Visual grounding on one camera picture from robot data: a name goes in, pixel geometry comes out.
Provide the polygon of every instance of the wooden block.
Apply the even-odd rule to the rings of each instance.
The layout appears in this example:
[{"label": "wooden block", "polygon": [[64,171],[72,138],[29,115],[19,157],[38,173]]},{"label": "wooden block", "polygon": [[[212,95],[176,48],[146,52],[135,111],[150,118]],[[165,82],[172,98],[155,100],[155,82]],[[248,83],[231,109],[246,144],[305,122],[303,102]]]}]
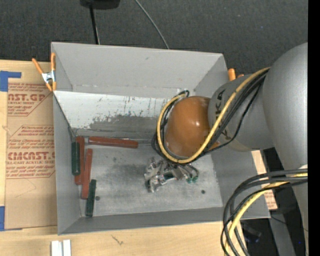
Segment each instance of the wooden block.
[{"label": "wooden block", "polygon": [[81,199],[88,199],[92,156],[93,156],[93,150],[92,148],[88,148],[85,153],[84,180],[82,182]]},{"label": "wooden block", "polygon": [[89,137],[89,144],[129,149],[136,149],[138,147],[138,142],[135,140],[96,136]]}]

